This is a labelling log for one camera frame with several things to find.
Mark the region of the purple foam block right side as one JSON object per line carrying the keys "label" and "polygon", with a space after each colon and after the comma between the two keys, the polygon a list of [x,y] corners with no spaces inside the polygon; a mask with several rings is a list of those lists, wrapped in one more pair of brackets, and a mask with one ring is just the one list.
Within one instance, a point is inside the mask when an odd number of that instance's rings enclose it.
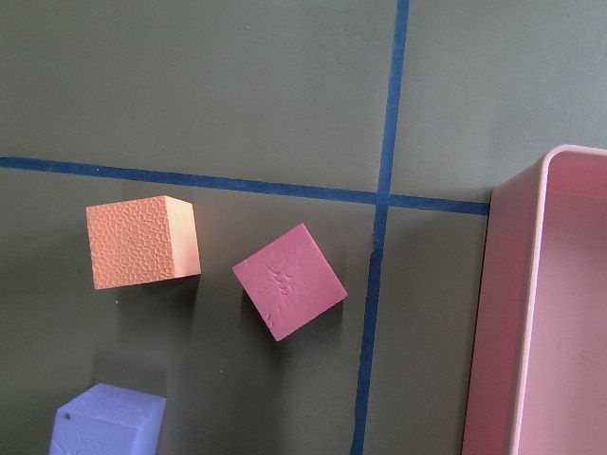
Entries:
{"label": "purple foam block right side", "polygon": [[104,383],[57,409],[51,454],[155,454],[166,399]]}

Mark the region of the orange foam block right side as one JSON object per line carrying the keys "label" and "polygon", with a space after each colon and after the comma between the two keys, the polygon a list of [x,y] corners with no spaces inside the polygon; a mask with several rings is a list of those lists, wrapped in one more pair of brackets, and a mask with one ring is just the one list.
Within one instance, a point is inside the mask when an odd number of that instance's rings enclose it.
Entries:
{"label": "orange foam block right side", "polygon": [[85,210],[97,289],[199,275],[193,204],[167,195]]}

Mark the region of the red foam block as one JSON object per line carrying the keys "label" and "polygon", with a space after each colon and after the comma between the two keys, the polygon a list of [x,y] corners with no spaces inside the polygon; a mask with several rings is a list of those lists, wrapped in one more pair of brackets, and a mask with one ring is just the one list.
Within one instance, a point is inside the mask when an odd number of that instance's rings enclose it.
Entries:
{"label": "red foam block", "polygon": [[277,341],[348,297],[305,224],[289,230],[232,270]]}

